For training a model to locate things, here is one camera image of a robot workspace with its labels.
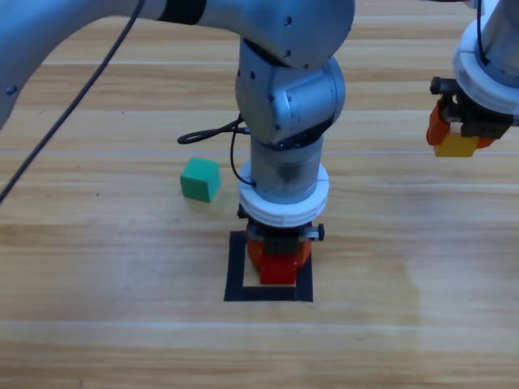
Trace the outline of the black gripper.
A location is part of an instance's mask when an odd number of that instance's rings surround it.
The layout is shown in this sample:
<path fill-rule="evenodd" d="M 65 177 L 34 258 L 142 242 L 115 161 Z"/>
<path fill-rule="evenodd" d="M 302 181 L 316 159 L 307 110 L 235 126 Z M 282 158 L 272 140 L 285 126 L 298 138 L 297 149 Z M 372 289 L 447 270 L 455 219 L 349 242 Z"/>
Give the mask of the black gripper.
<path fill-rule="evenodd" d="M 453 122 L 461 124 L 463 137 L 480 137 L 477 149 L 489 147 L 493 138 L 517 127 L 517 115 L 483 107 L 463 92 L 455 79 L 434 77 L 430 92 L 440 97 L 429 117 L 426 141 L 430 146 L 442 144 Z"/>
<path fill-rule="evenodd" d="M 297 267 L 303 267 L 311 256 L 311 243 L 324 240 L 323 224 L 311 222 L 296 227 L 273 227 L 253 219 L 242 205 L 238 206 L 239 219 L 247 219 L 247 254 L 256 271 L 261 270 L 265 254 L 296 254 Z"/>

